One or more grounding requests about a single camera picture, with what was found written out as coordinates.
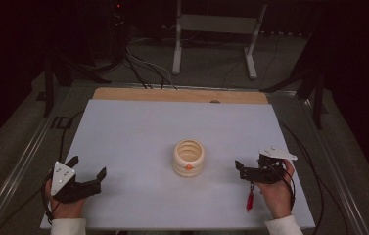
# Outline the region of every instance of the white triangular marker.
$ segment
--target white triangular marker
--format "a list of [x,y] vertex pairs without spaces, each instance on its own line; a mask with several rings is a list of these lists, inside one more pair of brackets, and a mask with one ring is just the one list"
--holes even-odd
[[260,150],[259,153],[273,159],[287,159],[287,160],[298,159],[297,156],[292,155],[284,150],[278,149],[274,146],[265,150]]
[[56,162],[53,172],[53,182],[52,182],[52,196],[55,196],[59,191],[74,177],[74,169]]

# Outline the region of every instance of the wire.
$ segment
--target wire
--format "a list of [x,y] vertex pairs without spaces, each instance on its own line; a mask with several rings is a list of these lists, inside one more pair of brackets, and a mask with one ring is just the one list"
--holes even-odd
[[127,65],[125,65],[125,66],[128,67],[128,68],[130,68],[130,69],[132,69],[132,71],[135,73],[136,78],[139,80],[139,82],[141,82],[141,84],[144,86],[144,88],[147,89],[148,88],[147,86],[149,86],[152,89],[153,87],[151,86],[151,83],[141,77],[141,75],[135,69],[135,67],[133,66],[132,62],[129,60],[129,58],[127,58],[125,56],[125,60],[129,63],[129,66],[127,66]]
[[275,43],[275,48],[273,49],[272,60],[270,60],[270,62],[266,66],[266,69],[264,70],[263,79],[260,82],[259,89],[261,89],[262,84],[263,84],[264,80],[266,79],[267,71],[269,70],[270,66],[273,64],[273,61],[276,59],[276,52],[278,51],[278,46],[279,46],[279,41],[281,39],[281,34],[282,34],[281,32],[278,33],[278,38],[277,38],[276,43]]
[[310,157],[310,154],[308,153],[308,151],[306,150],[306,148],[304,147],[304,145],[302,144],[302,142],[300,142],[300,140],[298,139],[298,137],[296,136],[296,134],[288,127],[287,124],[285,124],[284,122],[282,122],[281,120],[279,120],[279,123],[281,126],[283,126],[296,140],[297,144],[300,147],[300,150],[302,152],[302,154],[305,157],[306,162],[308,163],[308,165],[310,166],[310,168],[312,169],[312,172],[314,174],[314,177],[316,179],[317,182],[317,186],[320,192],[320,197],[321,197],[321,212],[320,212],[320,216],[318,218],[318,222],[315,226],[315,229],[313,231],[312,234],[316,234],[316,232],[318,231],[320,225],[321,225],[321,221],[322,221],[322,217],[324,215],[324,208],[325,208],[325,203],[324,203],[324,197],[323,197],[323,193],[322,193],[322,189],[321,189],[321,184],[324,186],[324,188],[327,190],[328,194],[330,195],[331,199],[334,201],[336,207],[339,209],[340,215],[342,217],[342,220],[344,222],[344,226],[345,226],[345,230],[346,230],[346,234],[348,234],[348,226],[346,224],[346,216],[344,215],[340,204],[337,202],[337,200],[334,197],[334,194],[331,192],[331,190],[329,190],[329,188],[327,187],[327,185],[324,183],[324,181],[321,179],[321,177],[318,175],[318,173],[316,172],[315,166],[312,162],[312,159]]
[[[68,126],[71,126],[73,124],[73,120],[81,115],[84,111],[80,111],[78,113],[76,113],[75,115],[73,115],[72,117],[69,118],[69,122],[68,122]],[[58,162],[61,163],[62,162],[62,158],[63,158],[63,145],[65,142],[65,135],[66,135],[66,130],[67,128],[63,129],[63,133],[62,133],[62,137],[60,139],[60,151],[59,151],[59,158],[58,158]]]
[[58,202],[58,203],[56,204],[56,206],[53,208],[52,212],[55,212],[55,211],[56,211],[56,209],[59,207],[59,204],[60,204],[60,202]]
[[291,194],[291,209],[292,209],[294,207],[295,195],[296,195],[295,183],[294,183],[294,180],[292,179],[292,176],[286,170],[284,170],[285,173],[287,173],[291,177],[291,182],[293,186],[291,186],[291,184],[285,179],[284,175],[281,175],[279,171],[276,168],[274,168],[271,164],[267,164],[267,166],[271,168],[273,172],[275,172],[281,178],[284,184],[288,187],[289,192]]
[[160,69],[164,70],[164,71],[168,74],[168,80],[169,80],[169,83],[171,84],[171,86],[172,86],[174,89],[176,89],[176,90],[177,90],[177,88],[174,86],[174,84],[173,84],[173,83],[172,83],[172,81],[171,81],[171,75],[169,74],[169,71],[168,71],[168,70],[166,70],[165,68],[163,68],[163,67],[161,67],[161,66],[159,66],[159,65],[156,65],[156,64],[153,64],[153,63],[149,63],[149,62],[146,62],[146,61],[143,61],[143,60],[140,60],[140,59],[138,59],[138,58],[134,57],[134,56],[129,52],[129,49],[128,49],[127,47],[126,47],[126,52],[129,54],[129,56],[130,56],[132,59],[134,59],[134,60],[136,60],[136,61],[138,61],[138,62],[141,62],[141,63],[147,64],[147,65],[151,65],[151,66],[154,66],[154,67],[157,67],[157,68],[160,68]]
[[236,62],[235,63],[235,65],[232,67],[232,68],[230,68],[230,70],[229,71],[227,71],[225,74],[224,74],[224,76],[223,76],[223,82],[221,83],[221,89],[222,90],[228,90],[229,88],[227,87],[227,88],[224,88],[224,83],[226,83],[226,79],[227,79],[227,75],[233,70],[233,69],[235,69],[238,65],[240,65],[242,62],[241,61],[239,61],[239,62]]
[[[139,60],[142,61],[142,59],[140,59],[139,57],[137,57],[135,55],[133,55],[133,56],[135,58],[137,58],[137,59],[139,59]],[[165,81],[168,81],[168,80],[156,68],[154,68],[152,65],[148,65],[149,68],[147,68],[147,67],[141,66],[141,65],[139,65],[139,64],[137,64],[135,62],[132,62],[132,64],[134,64],[135,66],[141,67],[142,69],[145,69],[145,70],[148,70],[148,71],[152,71],[152,72],[156,73],[157,75],[159,75],[160,78],[161,78],[161,89],[163,89],[164,82]]]
[[134,44],[134,43],[137,43],[137,42],[140,42],[140,41],[146,41],[146,40],[152,40],[153,38],[150,38],[150,37],[142,37],[142,38],[138,38],[134,41],[130,41],[128,42],[128,45],[129,44]]
[[[78,112],[75,115],[73,115],[72,117],[70,117],[69,118],[68,126],[71,126],[73,120],[77,116],[79,116],[80,114],[82,114],[82,113],[84,113],[84,111]],[[59,162],[62,161],[63,145],[64,145],[64,140],[65,140],[66,130],[67,130],[67,128],[65,128],[63,130],[63,133],[62,133],[62,138],[61,138],[61,143],[60,143]],[[43,180],[41,188],[39,188],[37,191],[35,191],[27,200],[25,200],[18,208],[16,208],[13,212],[10,213],[10,215],[8,215],[4,219],[4,221],[0,224],[0,230],[4,227],[5,224],[7,224],[8,221],[10,221],[11,218],[13,218],[16,215],[16,213],[18,213],[22,208],[24,208],[39,193],[41,193],[41,195],[42,195],[42,203],[43,203],[43,206],[48,209],[48,206],[47,206],[47,197],[46,197],[46,193],[45,193],[45,185],[46,185],[47,180],[49,178],[51,178],[52,174],[53,174],[53,170],[50,170],[50,172],[47,174],[47,176]],[[51,223],[50,214],[48,214],[48,210],[46,210],[46,215],[48,215],[49,223]]]

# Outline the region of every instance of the black wall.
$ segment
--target black wall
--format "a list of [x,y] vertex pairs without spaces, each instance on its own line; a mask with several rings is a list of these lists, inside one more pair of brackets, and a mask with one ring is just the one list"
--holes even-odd
[[31,91],[41,72],[40,53],[31,37],[35,17],[26,0],[0,0],[0,127]]
[[327,5],[296,71],[315,60],[369,162],[369,1]]

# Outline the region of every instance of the table leg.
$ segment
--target table leg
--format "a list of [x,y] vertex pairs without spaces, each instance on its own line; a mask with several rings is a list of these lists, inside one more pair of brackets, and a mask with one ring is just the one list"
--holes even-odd
[[254,32],[252,33],[251,44],[249,44],[249,47],[245,48],[245,58],[246,58],[246,64],[248,66],[249,78],[250,79],[256,79],[257,78],[257,73],[256,73],[256,68],[254,67],[254,59],[252,57],[252,52],[254,51],[254,45],[256,44],[257,37],[258,37],[259,32],[260,32],[260,27],[261,27],[261,23],[263,21],[263,16],[264,16],[264,12],[266,11],[266,7],[267,7],[267,5],[263,5],[261,7],[259,15],[256,18],[257,22],[256,22],[256,25],[254,27]]
[[177,28],[175,36],[174,61],[172,63],[172,74],[180,74],[181,66],[181,0],[177,0]]

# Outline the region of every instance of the metal frame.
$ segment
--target metal frame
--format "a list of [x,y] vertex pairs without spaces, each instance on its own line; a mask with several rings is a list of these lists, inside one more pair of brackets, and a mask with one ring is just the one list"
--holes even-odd
[[218,16],[200,16],[181,13],[181,0],[177,0],[177,26],[175,37],[175,51],[172,63],[172,74],[180,74],[181,66],[181,31],[215,31],[251,34],[251,42],[245,48],[246,64],[248,66],[249,78],[256,79],[257,72],[254,67],[252,53],[259,35],[260,27],[263,21],[267,5],[262,5],[257,18],[234,18]]
[[[125,87],[134,87],[134,86],[135,86],[134,84],[125,85]],[[211,89],[206,87],[187,87],[187,88]],[[21,180],[23,179],[23,176],[27,168],[29,167],[32,159],[34,158],[37,149],[41,145],[41,142],[45,134],[47,133],[48,126],[50,126],[52,122],[54,112],[60,107],[60,105],[63,103],[63,101],[66,98],[66,95],[69,92],[69,88],[63,89],[63,91],[61,89],[57,96],[58,99],[56,106],[54,107],[54,109],[52,109],[51,114],[45,119],[43,119],[42,122],[39,124],[37,130],[35,131],[30,142],[28,143],[24,153],[21,155],[19,161],[17,162],[17,164],[15,165],[14,169],[11,171],[7,179],[4,181],[3,186],[0,189],[0,218],[5,208],[8,206],[15,191],[17,190]],[[254,89],[232,89],[232,90],[242,90],[247,92],[257,91]],[[266,96],[296,98],[295,92],[284,92],[284,91],[276,91],[272,94],[266,94]],[[340,167],[337,165],[337,162],[335,161],[335,155],[330,151],[327,141],[324,139],[324,137],[321,135],[321,133],[314,125],[311,116],[312,113],[311,103],[309,102],[309,100],[304,100],[304,102],[302,102],[301,105],[303,111],[306,113],[306,116],[308,118],[309,127],[314,132],[314,135],[317,137],[318,143],[323,149],[323,154],[325,155],[327,164],[329,166],[328,168],[330,170],[330,173],[332,174],[333,181],[335,183],[335,186],[337,187],[337,190],[343,202],[343,206],[345,207],[346,213],[352,224],[352,228],[354,229],[355,234],[369,234],[369,229],[358,208],[358,204],[355,201],[352,193],[349,191],[346,185],[346,181],[342,175],[342,171],[340,170]]]

